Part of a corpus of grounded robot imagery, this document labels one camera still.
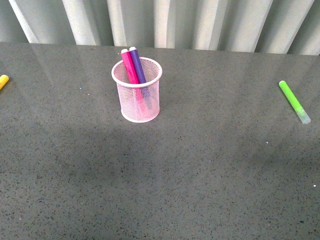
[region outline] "highlighter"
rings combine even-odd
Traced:
[[[138,50],[134,46],[132,46],[129,48],[129,52],[134,65],[136,75],[138,77],[138,81],[140,84],[145,84],[146,78],[145,78],[144,70],[142,69],[142,66],[141,66]]]
[[[280,81],[279,87],[281,88],[284,95],[286,96],[286,98],[290,102],[290,104],[293,107],[296,114],[299,116],[301,122],[303,124],[309,124],[311,122],[310,117],[308,116],[308,114],[306,113],[304,108],[301,106],[300,102],[298,101],[298,99],[296,98],[294,93],[291,91],[288,84],[285,81]]]
[[[134,63],[132,62],[131,55],[127,49],[121,50],[121,57],[123,60],[123,64],[126,69],[126,73],[128,75],[128,79],[131,84],[139,84],[138,76],[135,70]]]
[[[0,76],[0,90],[7,84],[9,77],[7,75]]]

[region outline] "pink mesh pen holder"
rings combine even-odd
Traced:
[[[111,75],[118,88],[121,113],[134,123],[145,123],[154,119],[160,111],[159,79],[162,68],[156,61],[140,57],[146,83],[131,84],[123,61],[112,68]]]

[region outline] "curtain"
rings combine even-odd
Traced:
[[[0,0],[0,42],[320,54],[320,0]]]

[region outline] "table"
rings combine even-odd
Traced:
[[[160,113],[132,123],[121,49],[0,43],[1,239],[320,238],[319,56],[138,48]]]

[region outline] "green marker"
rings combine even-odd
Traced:
[[[286,96],[286,98],[289,100],[291,106],[295,110],[296,114],[298,114],[300,120],[302,121],[303,124],[309,124],[311,122],[310,117],[304,110],[304,108],[301,106],[300,102],[294,95],[294,93],[291,91],[290,87],[285,81],[279,82],[279,86]]]

